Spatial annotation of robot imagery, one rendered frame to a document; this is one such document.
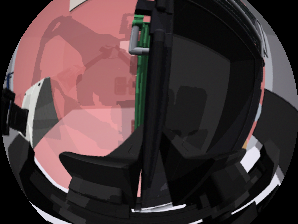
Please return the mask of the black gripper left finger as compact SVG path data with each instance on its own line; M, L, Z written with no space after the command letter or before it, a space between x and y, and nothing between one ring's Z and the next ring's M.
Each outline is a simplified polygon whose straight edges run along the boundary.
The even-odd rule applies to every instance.
M106 156L78 155L61 152L60 163L71 177L80 177L90 183L114 186L122 189L130 208L136 209L138 181L141 176L142 140L144 124L126 137L125 143L118 145Z

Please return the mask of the white flat panel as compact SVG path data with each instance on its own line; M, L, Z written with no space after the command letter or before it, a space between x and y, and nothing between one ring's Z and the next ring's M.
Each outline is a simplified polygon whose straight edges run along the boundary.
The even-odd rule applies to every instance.
M80 6L81 3L86 2L86 0L69 0L69 12L71 12L72 10L74 10L74 8Z

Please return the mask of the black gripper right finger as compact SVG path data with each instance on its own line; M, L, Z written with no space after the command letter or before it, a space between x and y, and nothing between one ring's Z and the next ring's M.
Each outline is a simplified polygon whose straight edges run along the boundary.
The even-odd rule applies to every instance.
M208 155L188 144L188 141L181 139L176 132L169 131L164 125L160 152L173 206L185 205L186 198L200 188L213 172L239 163L246 155L245 148Z

